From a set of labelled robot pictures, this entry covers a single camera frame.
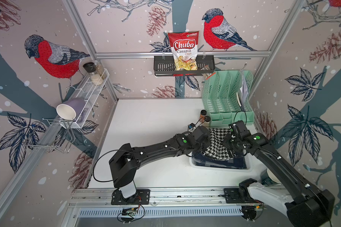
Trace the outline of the navy plaid scarf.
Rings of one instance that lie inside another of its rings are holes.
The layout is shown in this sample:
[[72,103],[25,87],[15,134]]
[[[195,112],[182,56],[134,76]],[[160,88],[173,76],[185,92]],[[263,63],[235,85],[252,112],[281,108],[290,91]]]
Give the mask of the navy plaid scarf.
[[195,166],[226,168],[226,169],[247,169],[245,158],[235,158],[229,160],[216,160],[203,156],[201,153],[192,153],[191,162]]

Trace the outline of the houndstooth scarf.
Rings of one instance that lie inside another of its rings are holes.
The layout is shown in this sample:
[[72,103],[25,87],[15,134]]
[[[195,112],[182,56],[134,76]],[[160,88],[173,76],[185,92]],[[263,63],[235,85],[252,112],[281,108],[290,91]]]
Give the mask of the houndstooth scarf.
[[202,155],[218,161],[232,159],[231,152],[223,145],[224,138],[230,130],[222,128],[209,128],[208,130],[211,133],[210,146],[202,152]]

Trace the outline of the white plastic basket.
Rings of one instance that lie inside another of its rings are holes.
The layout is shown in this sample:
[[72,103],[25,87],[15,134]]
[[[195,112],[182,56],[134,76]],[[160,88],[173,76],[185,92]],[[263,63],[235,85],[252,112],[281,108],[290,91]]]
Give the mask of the white plastic basket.
[[213,168],[213,167],[202,167],[202,166],[195,166],[192,164],[191,162],[191,158],[192,158],[192,154],[191,154],[191,157],[189,158],[189,163],[190,165],[193,167],[193,168],[199,168],[199,169],[209,169],[209,170],[223,170],[223,171],[231,171],[231,172],[251,172],[253,166],[252,166],[252,163],[251,163],[251,160],[249,159],[248,156],[244,156],[242,158],[245,158],[245,161],[246,161],[246,164],[247,164],[247,169],[226,169],[226,168]]

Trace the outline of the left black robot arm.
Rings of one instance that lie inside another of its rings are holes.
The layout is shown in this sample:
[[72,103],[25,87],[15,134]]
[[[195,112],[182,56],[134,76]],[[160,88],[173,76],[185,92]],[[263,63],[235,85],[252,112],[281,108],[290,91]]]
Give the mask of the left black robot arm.
[[120,191],[120,199],[126,202],[142,200],[134,183],[136,171],[144,165],[160,159],[203,152],[211,144],[211,133],[199,126],[193,132],[175,134],[167,141],[145,147],[124,144],[109,160],[114,187]]

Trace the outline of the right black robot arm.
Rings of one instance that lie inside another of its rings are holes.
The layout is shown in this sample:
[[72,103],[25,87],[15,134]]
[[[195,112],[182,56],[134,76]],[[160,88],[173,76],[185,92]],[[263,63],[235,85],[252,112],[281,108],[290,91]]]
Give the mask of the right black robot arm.
[[261,161],[288,191],[279,193],[254,179],[239,183],[242,200],[261,201],[288,217],[295,227],[320,227],[331,221],[335,197],[321,191],[296,171],[261,133],[251,134],[243,121],[229,125],[223,146],[235,157],[251,154]]

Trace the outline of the tan spice bottle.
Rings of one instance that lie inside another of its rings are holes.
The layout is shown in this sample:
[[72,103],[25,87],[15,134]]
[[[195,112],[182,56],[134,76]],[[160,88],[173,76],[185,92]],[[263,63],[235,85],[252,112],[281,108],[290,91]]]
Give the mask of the tan spice bottle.
[[205,116],[203,126],[204,127],[209,127],[211,122],[211,117],[210,116]]

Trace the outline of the brown spice bottle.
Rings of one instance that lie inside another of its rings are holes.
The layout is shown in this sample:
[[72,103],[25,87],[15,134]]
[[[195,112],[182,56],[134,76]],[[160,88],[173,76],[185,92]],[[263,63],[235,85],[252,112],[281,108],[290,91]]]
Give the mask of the brown spice bottle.
[[206,110],[201,110],[201,112],[200,112],[200,119],[199,119],[200,123],[204,122],[206,115],[207,115],[207,111]]

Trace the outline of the dark green mug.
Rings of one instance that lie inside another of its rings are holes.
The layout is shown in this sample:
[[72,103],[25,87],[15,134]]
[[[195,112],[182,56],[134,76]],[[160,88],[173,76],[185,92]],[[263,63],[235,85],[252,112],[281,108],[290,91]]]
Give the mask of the dark green mug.
[[269,170],[266,169],[262,172],[261,176],[261,184],[266,186],[274,186],[274,185],[280,185],[280,180]]

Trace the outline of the mint green file organizer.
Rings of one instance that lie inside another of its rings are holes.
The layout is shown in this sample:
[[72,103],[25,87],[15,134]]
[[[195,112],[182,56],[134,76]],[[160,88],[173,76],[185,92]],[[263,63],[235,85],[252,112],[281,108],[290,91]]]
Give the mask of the mint green file organizer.
[[253,74],[246,70],[216,71],[205,80],[202,102],[207,116],[211,118],[210,127],[225,128],[229,124],[243,121],[253,125],[255,114],[248,101]]

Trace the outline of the red Chuba chips bag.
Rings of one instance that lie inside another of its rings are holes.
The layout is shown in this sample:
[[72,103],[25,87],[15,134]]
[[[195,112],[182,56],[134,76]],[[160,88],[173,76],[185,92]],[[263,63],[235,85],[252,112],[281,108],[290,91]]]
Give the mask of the red Chuba chips bag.
[[175,71],[196,71],[199,31],[168,33]]

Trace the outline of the glass spice jar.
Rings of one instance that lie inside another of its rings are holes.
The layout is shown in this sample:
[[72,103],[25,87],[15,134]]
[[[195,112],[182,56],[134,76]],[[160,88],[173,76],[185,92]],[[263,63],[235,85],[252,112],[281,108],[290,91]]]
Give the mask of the glass spice jar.
[[105,73],[105,69],[103,67],[103,65],[98,61],[98,60],[95,60],[94,61],[94,65],[95,65],[95,68],[96,68],[96,72],[103,78],[105,79],[107,77],[106,73]]

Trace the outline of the black lid spice jar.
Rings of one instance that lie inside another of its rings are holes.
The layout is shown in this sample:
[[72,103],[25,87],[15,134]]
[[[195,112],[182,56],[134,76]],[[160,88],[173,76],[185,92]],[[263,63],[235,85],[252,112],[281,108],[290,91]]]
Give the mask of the black lid spice jar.
[[93,62],[87,62],[83,64],[83,68],[86,70],[87,73],[89,73],[90,80],[94,85],[98,86],[103,84],[103,78],[100,74],[98,74],[96,66]]

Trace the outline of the lavender cup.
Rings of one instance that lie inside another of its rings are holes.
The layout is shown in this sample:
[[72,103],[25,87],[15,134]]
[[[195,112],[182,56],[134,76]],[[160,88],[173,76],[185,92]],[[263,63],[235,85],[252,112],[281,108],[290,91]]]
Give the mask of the lavender cup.
[[82,98],[72,98],[56,107],[56,112],[64,120],[82,122],[86,102]]

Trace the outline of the black wall-mounted basket shelf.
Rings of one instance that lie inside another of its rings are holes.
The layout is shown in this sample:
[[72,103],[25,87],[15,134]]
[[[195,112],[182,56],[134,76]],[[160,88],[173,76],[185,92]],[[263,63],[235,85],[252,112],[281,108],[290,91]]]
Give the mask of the black wall-mounted basket shelf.
[[174,59],[172,56],[155,56],[154,57],[154,74],[157,77],[162,76],[202,76],[202,74],[214,73],[215,60],[213,55],[197,56],[197,70],[176,70]]

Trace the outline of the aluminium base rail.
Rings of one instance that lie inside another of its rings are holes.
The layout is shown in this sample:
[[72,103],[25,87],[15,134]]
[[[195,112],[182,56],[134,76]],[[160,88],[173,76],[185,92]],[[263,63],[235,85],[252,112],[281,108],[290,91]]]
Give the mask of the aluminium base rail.
[[[287,194],[283,186],[267,187]],[[238,187],[179,187],[139,188],[140,197],[149,196],[149,202],[142,202],[145,218],[180,218],[243,216],[253,220],[268,206],[261,201],[242,200]],[[116,189],[80,189],[70,199],[63,225],[75,224],[80,218],[117,218],[126,205]]]

